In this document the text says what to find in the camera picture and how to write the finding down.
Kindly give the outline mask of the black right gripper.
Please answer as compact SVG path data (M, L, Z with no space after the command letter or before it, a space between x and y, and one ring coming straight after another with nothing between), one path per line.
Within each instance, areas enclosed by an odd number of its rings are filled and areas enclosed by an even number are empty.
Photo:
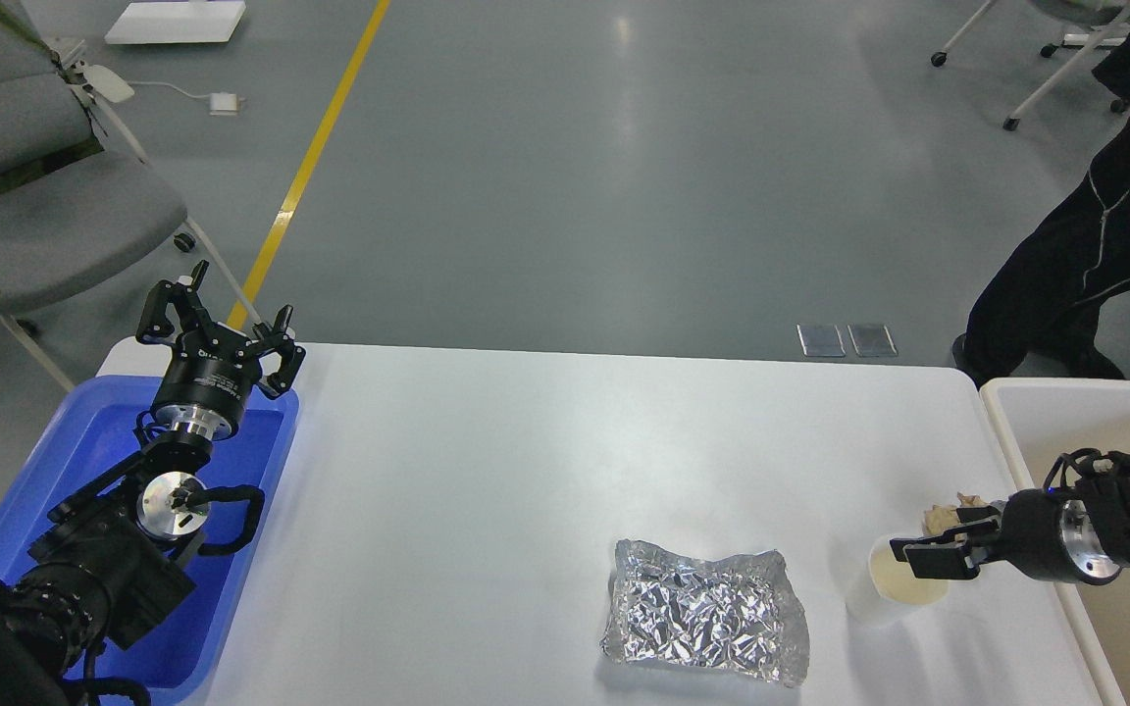
M1032 579L1102 586L1120 577L1122 567L1104 551L1083 502L1026 488L996 508L999 517L962 528L970 530L964 539L953 531L896 537L894 558L919 579L976 579L982 566L1001 560ZM997 550L990 546L996 539Z

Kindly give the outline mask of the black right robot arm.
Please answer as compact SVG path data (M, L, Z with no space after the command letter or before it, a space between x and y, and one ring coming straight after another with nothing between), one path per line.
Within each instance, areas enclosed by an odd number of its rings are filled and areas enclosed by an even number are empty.
M1059 453L1040 487L953 513L937 533L888 540L892 557L919 579L976 579L1008 563L1031 579L1107 585L1130 568L1130 453Z

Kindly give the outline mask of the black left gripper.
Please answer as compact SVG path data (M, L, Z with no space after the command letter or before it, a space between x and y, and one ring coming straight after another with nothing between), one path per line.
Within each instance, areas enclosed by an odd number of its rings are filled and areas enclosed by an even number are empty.
M282 305L270 324L252 326L250 338L231 328L216 330L198 298L208 267L200 260L186 284L162 278L153 286L137 340L172 345L169 367L153 399L153 421L174 430L197 424L208 438L231 438L240 430L254 384L266 398L282 396L306 352L292 333L292 305Z

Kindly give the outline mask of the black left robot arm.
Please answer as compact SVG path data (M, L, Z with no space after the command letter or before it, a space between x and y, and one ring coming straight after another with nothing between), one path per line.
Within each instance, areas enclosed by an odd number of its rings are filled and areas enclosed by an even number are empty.
M108 643L127 650L195 589L197 557L231 557L255 540L268 496L257 485L207 486L216 442L236 436L254 390L285 396L305 349L292 305L251 334L216 323L200 300L208 263L153 286L137 340L166 345L169 367L138 416L138 446L47 511L28 547L34 567L0 579L0 705L148 705L127 678L99 678Z

